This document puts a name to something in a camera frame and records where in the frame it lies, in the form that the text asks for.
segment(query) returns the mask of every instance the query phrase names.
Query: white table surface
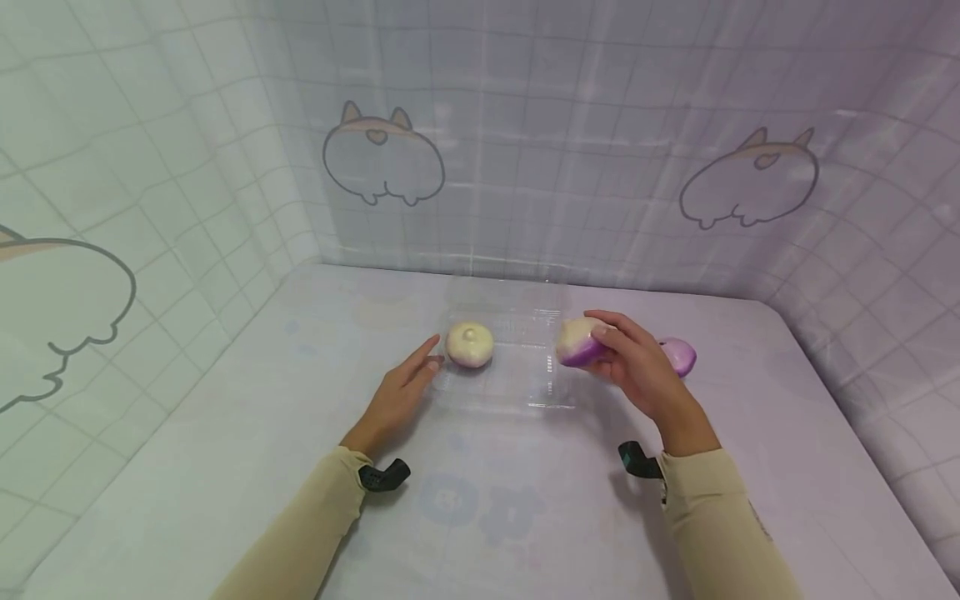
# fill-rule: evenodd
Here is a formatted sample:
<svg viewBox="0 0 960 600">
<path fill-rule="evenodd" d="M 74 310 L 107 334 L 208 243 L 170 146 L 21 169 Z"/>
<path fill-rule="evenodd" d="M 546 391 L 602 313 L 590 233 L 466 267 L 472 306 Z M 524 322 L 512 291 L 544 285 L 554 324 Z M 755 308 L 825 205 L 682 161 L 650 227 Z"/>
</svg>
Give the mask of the white table surface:
<svg viewBox="0 0 960 600">
<path fill-rule="evenodd" d="M 434 332 L 449 276 L 295 271 L 36 571 L 28 599 L 206 598 Z M 537 283 L 489 281 L 497 294 Z M 704 404 L 807 598 L 955 598 L 782 319 L 752 301 L 566 288 L 699 353 Z M 429 407 L 385 457 L 413 475 L 371 497 L 322 598 L 688 598 L 659 504 L 616 447 L 660 450 L 618 391 L 574 410 Z"/>
</svg>

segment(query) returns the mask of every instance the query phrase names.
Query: cartoon corgi butt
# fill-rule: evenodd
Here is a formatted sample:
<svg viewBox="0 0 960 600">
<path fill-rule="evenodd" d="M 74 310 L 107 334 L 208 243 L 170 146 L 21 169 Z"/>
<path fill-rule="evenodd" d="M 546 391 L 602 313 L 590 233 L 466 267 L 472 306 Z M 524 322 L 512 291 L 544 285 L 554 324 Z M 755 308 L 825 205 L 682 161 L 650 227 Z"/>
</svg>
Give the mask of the cartoon corgi butt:
<svg viewBox="0 0 960 600">
<path fill-rule="evenodd" d="M 768 142 L 767 129 L 751 133 L 733 152 L 691 177 L 680 192 L 680 210 L 700 229 L 735 219 L 744 228 L 768 223 L 804 205 L 820 176 L 807 146 L 813 128 L 792 142 Z"/>
<path fill-rule="evenodd" d="M 414 131 L 403 108 L 390 120 L 365 117 L 351 100 L 340 125 L 324 140 L 326 172 L 340 187 L 376 206 L 385 196 L 408 206 L 436 196 L 444 187 L 444 160 L 433 142 Z"/>
<path fill-rule="evenodd" d="M 55 394 L 70 356 L 116 338 L 136 292 L 131 270 L 103 249 L 2 226 L 0 278 L 0 413 Z"/>
</svg>

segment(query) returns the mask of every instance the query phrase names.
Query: long sleeve shirt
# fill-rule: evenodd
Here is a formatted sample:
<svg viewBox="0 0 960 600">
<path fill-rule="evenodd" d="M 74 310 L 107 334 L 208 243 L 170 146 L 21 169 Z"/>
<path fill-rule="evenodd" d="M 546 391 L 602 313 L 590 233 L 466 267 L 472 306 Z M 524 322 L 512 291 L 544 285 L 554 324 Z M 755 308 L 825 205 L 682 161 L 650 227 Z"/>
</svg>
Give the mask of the long sleeve shirt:
<svg viewBox="0 0 960 600">
<path fill-rule="evenodd" d="M 723 449 L 661 454 L 665 515 L 697 600 L 801 598 Z M 313 600 L 333 554 L 360 516 L 358 469 L 370 459 L 338 447 L 213 593 L 213 600 Z"/>
</svg>

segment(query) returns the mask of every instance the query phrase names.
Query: grid pattern wall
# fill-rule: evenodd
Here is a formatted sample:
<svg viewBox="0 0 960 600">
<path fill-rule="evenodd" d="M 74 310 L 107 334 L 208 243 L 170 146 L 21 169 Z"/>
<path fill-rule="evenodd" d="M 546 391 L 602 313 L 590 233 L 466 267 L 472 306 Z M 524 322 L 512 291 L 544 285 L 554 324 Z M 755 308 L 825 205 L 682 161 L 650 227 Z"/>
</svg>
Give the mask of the grid pattern wall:
<svg viewBox="0 0 960 600">
<path fill-rule="evenodd" d="M 0 0 L 0 226 L 139 286 L 0 414 L 0 589 L 316 255 L 769 303 L 957 582 L 957 31 L 941 0 Z"/>
<path fill-rule="evenodd" d="M 506 277 L 560 266 L 575 283 L 769 303 L 958 581 L 960 10 L 896 0 L 242 9 L 264 42 L 268 89 L 286 91 L 276 117 L 324 260 Z M 331 152 L 359 124 L 374 145 L 380 129 L 402 133 L 397 108 L 441 158 L 439 181 L 431 165 L 372 157 L 371 146 L 340 148 L 358 173 Z M 803 202 L 778 214 L 694 197 L 687 212 L 700 212 L 685 214 L 692 180 L 748 140 L 774 161 L 777 144 L 802 140 L 815 170 L 786 152 L 756 185 L 721 169 L 706 188 L 798 201 L 796 180 L 812 171 Z M 401 148 L 433 160 L 422 143 Z M 427 181 L 405 179 L 410 169 Z"/>
<path fill-rule="evenodd" d="M 0 598 L 16 593 L 292 266 L 317 256 L 268 106 L 230 2 L 0 2 L 0 234 L 15 232 L 23 248 L 92 244 L 136 282 L 115 340 L 70 356 L 51 396 L 0 413 Z M 9 276 L 23 258 L 4 254 L 0 271 Z M 36 300 L 57 314 L 5 305 L 4 329 L 71 318 L 80 304 Z M 19 348 L 4 344 L 7 363 Z"/>
</svg>

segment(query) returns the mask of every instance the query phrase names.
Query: person's right hand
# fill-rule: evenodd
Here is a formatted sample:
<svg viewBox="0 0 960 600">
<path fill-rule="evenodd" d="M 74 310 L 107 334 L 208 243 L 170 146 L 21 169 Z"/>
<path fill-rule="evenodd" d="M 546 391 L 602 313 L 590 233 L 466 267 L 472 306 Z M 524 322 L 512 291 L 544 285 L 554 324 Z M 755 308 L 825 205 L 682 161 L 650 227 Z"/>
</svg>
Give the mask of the person's right hand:
<svg viewBox="0 0 960 600">
<path fill-rule="evenodd" d="M 590 332 L 608 351 L 587 365 L 586 371 L 623 390 L 634 406 L 657 424 L 669 454 L 688 456 L 720 447 L 700 403 L 674 372 L 649 331 L 620 313 L 588 310 L 584 316 L 609 325 Z"/>
</svg>

